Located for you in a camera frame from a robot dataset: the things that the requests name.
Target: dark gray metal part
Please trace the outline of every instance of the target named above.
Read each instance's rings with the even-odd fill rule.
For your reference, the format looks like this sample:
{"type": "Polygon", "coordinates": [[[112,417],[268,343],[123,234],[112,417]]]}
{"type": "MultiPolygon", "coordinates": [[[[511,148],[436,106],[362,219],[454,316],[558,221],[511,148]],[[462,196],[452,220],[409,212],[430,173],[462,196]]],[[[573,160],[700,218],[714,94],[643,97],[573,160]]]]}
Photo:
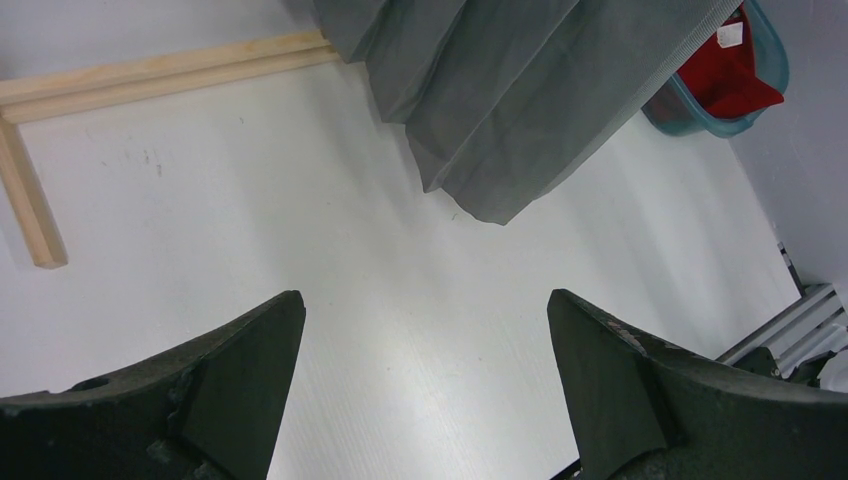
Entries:
{"type": "Polygon", "coordinates": [[[264,479],[305,318],[285,292],[67,392],[0,399],[0,478],[264,479]]]}
{"type": "MultiPolygon", "coordinates": [[[[565,290],[551,296],[548,317],[570,417],[603,417],[611,410],[613,418],[623,422],[618,429],[575,428],[586,478],[830,479],[844,478],[848,471],[843,451],[848,395],[754,375],[700,357],[617,320],[565,290]],[[634,433],[638,428],[626,423],[641,424],[646,417],[618,416],[614,412],[621,398],[598,395],[605,392],[591,387],[618,380],[621,371],[589,365],[605,361],[603,355],[575,359],[570,352],[582,351],[581,345],[587,343],[618,354],[630,350],[631,358],[645,359],[648,378],[680,433],[673,446],[635,458],[595,451],[604,453],[611,450],[610,445],[638,442],[621,437],[638,435],[634,433]],[[587,374],[605,378],[587,378],[587,374]],[[598,458],[611,463],[587,462],[598,458]],[[604,476],[610,470],[615,473],[604,476]]],[[[635,393],[642,395],[640,389],[635,393]]],[[[620,394],[629,398],[628,392],[620,394]]]]}
{"type": "Polygon", "coordinates": [[[671,447],[677,430],[638,345],[604,335],[620,329],[611,318],[558,321],[581,314],[571,302],[552,298],[548,304],[551,340],[583,470],[589,478],[609,478],[634,458],[671,447]]]}
{"type": "Polygon", "coordinates": [[[774,360],[771,350],[766,347],[757,347],[751,350],[733,366],[764,377],[781,378],[777,362],[774,360]]]}
{"type": "Polygon", "coordinates": [[[754,349],[766,348],[783,378],[805,360],[848,347],[848,315],[832,285],[817,285],[768,323],[718,358],[738,366],[754,349]]]}

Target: white label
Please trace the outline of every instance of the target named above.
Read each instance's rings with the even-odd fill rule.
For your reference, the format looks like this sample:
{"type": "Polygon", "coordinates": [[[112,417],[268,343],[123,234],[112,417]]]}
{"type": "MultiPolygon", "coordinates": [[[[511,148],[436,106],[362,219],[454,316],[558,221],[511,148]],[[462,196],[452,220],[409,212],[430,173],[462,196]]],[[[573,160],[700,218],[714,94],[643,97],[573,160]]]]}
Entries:
{"type": "Polygon", "coordinates": [[[742,29],[744,23],[731,23],[718,29],[716,37],[718,37],[718,46],[721,48],[730,48],[737,45],[742,45],[742,29]]]}

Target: white floor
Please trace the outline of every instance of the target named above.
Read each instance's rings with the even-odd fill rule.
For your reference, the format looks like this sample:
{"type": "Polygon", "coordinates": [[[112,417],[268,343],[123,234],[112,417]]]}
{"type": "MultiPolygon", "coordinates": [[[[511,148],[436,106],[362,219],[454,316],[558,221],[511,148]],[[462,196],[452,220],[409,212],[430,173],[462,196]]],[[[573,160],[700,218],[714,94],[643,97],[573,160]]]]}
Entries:
{"type": "Polygon", "coordinates": [[[569,288],[715,356],[797,298],[723,140],[638,114],[507,227],[421,193],[360,67],[25,125],[70,265],[0,201],[0,396],[59,391],[299,289],[269,478],[547,479],[576,457],[545,306],[569,288]]]}

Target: hole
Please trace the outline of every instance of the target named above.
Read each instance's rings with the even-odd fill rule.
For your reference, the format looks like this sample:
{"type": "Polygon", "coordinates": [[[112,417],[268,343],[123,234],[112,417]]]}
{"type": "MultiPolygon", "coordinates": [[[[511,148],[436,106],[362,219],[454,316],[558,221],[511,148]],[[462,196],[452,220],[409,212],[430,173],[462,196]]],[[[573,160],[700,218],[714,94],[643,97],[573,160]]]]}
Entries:
{"type": "Polygon", "coordinates": [[[69,392],[84,392],[86,390],[94,390],[95,388],[100,388],[102,386],[108,385],[109,379],[106,377],[94,377],[89,378],[88,380],[82,381],[73,387],[71,387],[69,392]]]}

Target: wooden strip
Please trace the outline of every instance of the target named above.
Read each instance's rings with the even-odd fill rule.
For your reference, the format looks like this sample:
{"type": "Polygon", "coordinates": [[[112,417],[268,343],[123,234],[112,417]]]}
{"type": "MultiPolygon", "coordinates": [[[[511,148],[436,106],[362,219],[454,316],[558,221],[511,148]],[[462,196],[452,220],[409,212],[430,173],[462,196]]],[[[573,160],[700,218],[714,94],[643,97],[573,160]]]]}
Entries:
{"type": "Polygon", "coordinates": [[[0,177],[36,266],[57,268],[68,263],[35,169],[18,128],[0,119],[0,177]]]}
{"type": "Polygon", "coordinates": [[[332,47],[314,48],[162,78],[16,103],[0,107],[0,116],[10,123],[32,122],[331,62],[338,58],[338,54],[332,47]]]}
{"type": "Polygon", "coordinates": [[[0,82],[0,105],[138,82],[328,45],[329,42],[316,30],[133,62],[6,80],[0,82]]]}

